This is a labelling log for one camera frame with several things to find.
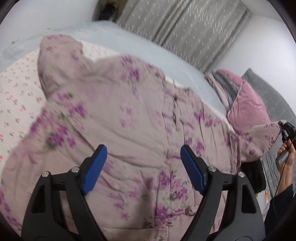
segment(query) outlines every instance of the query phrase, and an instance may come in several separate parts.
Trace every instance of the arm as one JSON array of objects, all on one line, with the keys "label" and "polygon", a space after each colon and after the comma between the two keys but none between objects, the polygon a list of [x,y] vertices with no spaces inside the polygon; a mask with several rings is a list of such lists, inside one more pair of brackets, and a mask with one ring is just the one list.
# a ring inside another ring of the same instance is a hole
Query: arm
[{"label": "arm", "polygon": [[268,234],[285,215],[293,200],[293,185],[292,185],[292,170],[295,158],[295,148],[291,141],[285,142],[278,151],[281,154],[287,146],[290,146],[290,154],[288,160],[279,168],[281,180],[279,182],[279,188],[277,195],[270,201],[269,210],[265,218],[265,231]]}]

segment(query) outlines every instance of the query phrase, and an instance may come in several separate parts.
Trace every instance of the gray blanket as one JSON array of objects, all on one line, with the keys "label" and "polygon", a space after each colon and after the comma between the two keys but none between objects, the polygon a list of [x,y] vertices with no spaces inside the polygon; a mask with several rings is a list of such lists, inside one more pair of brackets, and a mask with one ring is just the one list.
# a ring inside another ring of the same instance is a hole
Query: gray blanket
[{"label": "gray blanket", "polygon": [[[248,69],[242,76],[248,81],[253,89],[262,98],[271,121],[286,120],[296,126],[296,116],[284,98],[266,81],[256,75],[251,69]],[[277,138],[272,148],[262,158],[262,164],[266,173],[267,182],[271,196],[275,195],[276,187],[279,182],[279,173],[276,168],[275,159],[277,151],[282,145],[281,135]],[[296,191],[296,164],[294,164],[293,186]]]}]

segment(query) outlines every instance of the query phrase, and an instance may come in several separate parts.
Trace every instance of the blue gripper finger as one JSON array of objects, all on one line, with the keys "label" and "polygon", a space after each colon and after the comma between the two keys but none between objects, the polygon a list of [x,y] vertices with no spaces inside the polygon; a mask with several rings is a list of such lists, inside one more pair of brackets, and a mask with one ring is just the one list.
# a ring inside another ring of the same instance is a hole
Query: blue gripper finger
[{"label": "blue gripper finger", "polygon": [[181,160],[188,173],[188,176],[191,180],[193,188],[196,191],[199,191],[200,194],[204,195],[205,193],[204,177],[185,146],[181,147]]},{"label": "blue gripper finger", "polygon": [[90,158],[94,160],[84,176],[84,186],[82,188],[82,193],[84,195],[93,190],[98,180],[107,159],[107,148],[103,145],[103,147],[100,150],[97,149]]}]

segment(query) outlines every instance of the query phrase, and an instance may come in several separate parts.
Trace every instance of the handheld device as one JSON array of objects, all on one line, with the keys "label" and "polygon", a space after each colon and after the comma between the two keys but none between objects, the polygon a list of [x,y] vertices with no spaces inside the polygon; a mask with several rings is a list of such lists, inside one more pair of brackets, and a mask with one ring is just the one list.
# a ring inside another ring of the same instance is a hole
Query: handheld device
[{"label": "handheld device", "polygon": [[[287,140],[291,140],[294,147],[296,147],[296,128],[291,125],[289,122],[286,122],[283,124],[281,121],[279,121],[279,125],[282,128],[281,134],[282,134],[282,141],[285,142]],[[285,149],[284,152],[282,152],[277,158],[276,158],[276,167],[279,169],[283,163],[285,163],[288,160],[289,156],[289,147]]]}]

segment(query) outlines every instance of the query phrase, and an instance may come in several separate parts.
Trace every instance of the wire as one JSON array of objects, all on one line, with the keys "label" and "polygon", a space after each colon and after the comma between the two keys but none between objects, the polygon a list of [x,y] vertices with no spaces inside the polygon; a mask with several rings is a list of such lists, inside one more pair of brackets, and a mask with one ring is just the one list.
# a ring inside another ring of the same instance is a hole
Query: wire
[{"label": "wire", "polygon": [[[295,138],[296,138],[296,136],[295,136],[295,137],[293,138],[293,140],[291,141],[291,144],[290,144],[290,146],[289,146],[289,152],[290,152],[291,145],[293,144],[293,141],[295,140]],[[279,189],[279,185],[280,185],[280,183],[281,183],[281,178],[283,177],[283,173],[284,173],[284,170],[285,170],[286,164],[287,164],[287,160],[285,161],[285,165],[284,165],[283,171],[281,172],[281,176],[280,176],[280,178],[279,178],[279,183],[278,183],[278,185],[277,185],[277,188],[276,188],[276,192],[275,192],[274,197],[276,196],[277,191],[278,191],[278,189]],[[275,206],[274,206],[274,202],[272,202],[272,206],[273,206],[274,212],[275,212],[275,214],[276,214],[276,216],[277,216],[276,209],[275,209]]]}]

